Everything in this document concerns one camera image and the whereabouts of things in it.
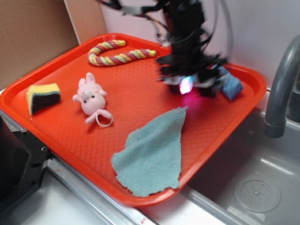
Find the white wall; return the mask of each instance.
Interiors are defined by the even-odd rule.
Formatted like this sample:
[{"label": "white wall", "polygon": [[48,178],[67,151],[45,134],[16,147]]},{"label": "white wall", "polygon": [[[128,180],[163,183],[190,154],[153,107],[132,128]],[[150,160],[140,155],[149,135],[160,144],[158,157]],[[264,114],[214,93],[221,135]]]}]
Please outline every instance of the white wall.
[{"label": "white wall", "polygon": [[[155,0],[120,0],[123,5],[155,5]],[[280,60],[291,40],[300,34],[299,0],[227,0],[233,28],[231,62],[254,69],[272,85]],[[212,27],[212,0],[203,0],[207,28]],[[150,22],[143,18],[122,16],[121,12],[102,6],[109,33],[119,32],[156,41]],[[162,13],[153,14],[163,20]],[[220,13],[216,34],[208,50],[226,52],[227,36],[224,17]]]}]

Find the tray rim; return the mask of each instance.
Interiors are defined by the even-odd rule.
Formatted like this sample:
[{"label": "tray rim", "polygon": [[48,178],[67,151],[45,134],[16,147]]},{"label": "tray rim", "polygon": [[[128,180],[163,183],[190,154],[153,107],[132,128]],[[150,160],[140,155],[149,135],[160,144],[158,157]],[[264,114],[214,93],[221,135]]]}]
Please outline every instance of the tray rim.
[{"label": "tray rim", "polygon": [[[33,76],[36,76],[36,74],[40,75],[39,79],[42,79],[43,77],[46,77],[49,73],[55,71],[56,69],[68,64],[71,59],[75,59],[75,56],[81,56],[83,53],[87,52],[87,49],[90,49],[92,46],[92,43],[95,43],[95,45],[99,42],[104,40],[110,40],[114,38],[122,38],[122,39],[136,39],[140,43],[143,43],[145,45],[152,45],[157,46],[159,49],[160,44],[154,43],[151,41],[143,40],[140,38],[136,38],[133,36],[120,34],[120,33],[110,33],[110,34],[104,34],[97,37],[94,37],[85,43],[69,50],[68,52],[62,54],[61,56],[53,59],[52,61],[44,64],[40,68],[32,71],[31,73],[27,74],[26,76],[22,77],[21,79],[17,80],[16,82],[9,85],[0,95],[0,109],[5,112],[8,116],[10,116],[13,120],[15,120],[17,123],[19,123],[22,127],[28,129],[30,132],[32,132],[36,137],[39,139],[43,139],[42,141],[45,142],[45,144],[48,145],[48,147],[51,149],[54,146],[51,144],[51,138],[49,138],[46,134],[43,134],[42,132],[38,131],[34,126],[32,126],[27,120],[25,120],[20,114],[18,114],[16,111],[12,110],[9,107],[10,99],[13,99],[13,93],[20,92],[30,85],[34,84],[37,80],[30,78]],[[108,182],[105,178],[102,178],[101,183],[104,184],[104,186],[100,187],[103,191],[105,191],[108,195],[115,198],[117,201],[122,202],[126,205],[131,205],[133,207],[142,207],[142,206],[151,206],[157,203],[160,203],[162,201],[166,201],[167,199],[173,197],[175,194],[179,193],[179,191],[188,183],[188,181],[193,177],[193,175],[203,166],[203,164],[213,155],[215,151],[218,150],[218,148],[222,145],[224,140],[229,137],[229,135],[238,127],[238,125],[251,113],[251,111],[255,108],[255,106],[259,103],[259,101],[264,97],[266,90],[267,90],[267,84],[264,78],[255,70],[238,66],[235,64],[227,64],[227,68],[234,68],[237,71],[242,71],[243,73],[247,73],[251,76],[243,77],[243,82],[249,84],[252,83],[249,86],[252,88],[254,92],[254,97],[251,99],[251,101],[245,106],[245,108],[240,111],[240,113],[231,121],[229,126],[227,126],[222,133],[218,136],[218,138],[208,147],[205,149],[205,152],[199,156],[199,158],[193,163],[188,170],[186,174],[180,176],[179,183],[180,187],[176,190],[173,190],[171,188],[166,189],[163,192],[150,195],[148,197],[135,197],[132,195],[127,195],[125,193],[120,192],[117,188],[113,188],[113,185]],[[71,156],[70,154],[61,153],[61,158],[67,163],[70,164],[72,162],[72,167],[74,169],[76,168],[84,168],[85,164],[83,164],[77,157]],[[99,174],[92,171],[91,169],[84,169],[81,171],[78,171],[83,176],[87,177],[89,180],[95,180],[99,179]]]}]

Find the cardboard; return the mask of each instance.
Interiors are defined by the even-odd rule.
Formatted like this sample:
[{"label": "cardboard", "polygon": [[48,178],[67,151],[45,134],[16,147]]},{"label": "cardboard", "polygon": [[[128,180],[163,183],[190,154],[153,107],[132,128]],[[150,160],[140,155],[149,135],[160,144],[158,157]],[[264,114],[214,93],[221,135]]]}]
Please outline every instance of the cardboard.
[{"label": "cardboard", "polygon": [[106,26],[97,0],[64,0],[79,44],[106,34]]},{"label": "cardboard", "polygon": [[0,90],[78,45],[61,0],[2,0]]}]

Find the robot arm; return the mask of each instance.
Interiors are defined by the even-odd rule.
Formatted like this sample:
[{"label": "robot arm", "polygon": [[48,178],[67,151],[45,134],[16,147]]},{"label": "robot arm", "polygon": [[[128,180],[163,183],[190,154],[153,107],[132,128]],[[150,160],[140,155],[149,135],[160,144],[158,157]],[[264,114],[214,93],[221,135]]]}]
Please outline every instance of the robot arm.
[{"label": "robot arm", "polygon": [[154,6],[127,7],[118,0],[107,0],[106,5],[121,10],[125,15],[143,16],[147,12],[163,10],[168,28],[167,39],[171,43],[172,53],[158,58],[162,79],[169,77],[195,75],[200,83],[210,81],[209,87],[199,89],[203,96],[214,96],[218,82],[218,67],[226,63],[219,55],[207,56],[203,46],[209,38],[203,40],[205,31],[204,12],[199,0],[157,0]]}]

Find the cloth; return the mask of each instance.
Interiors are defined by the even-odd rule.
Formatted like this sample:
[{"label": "cloth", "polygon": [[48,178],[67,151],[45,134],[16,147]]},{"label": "cloth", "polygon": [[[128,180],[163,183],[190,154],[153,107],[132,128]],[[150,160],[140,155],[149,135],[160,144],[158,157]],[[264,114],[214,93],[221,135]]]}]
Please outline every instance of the cloth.
[{"label": "cloth", "polygon": [[228,70],[224,67],[218,68],[221,75],[221,82],[223,86],[221,92],[230,100],[233,101],[234,98],[244,89],[241,81],[231,75]]},{"label": "cloth", "polygon": [[132,132],[125,149],[112,157],[117,180],[134,196],[179,187],[181,129],[187,108],[168,111]]}]

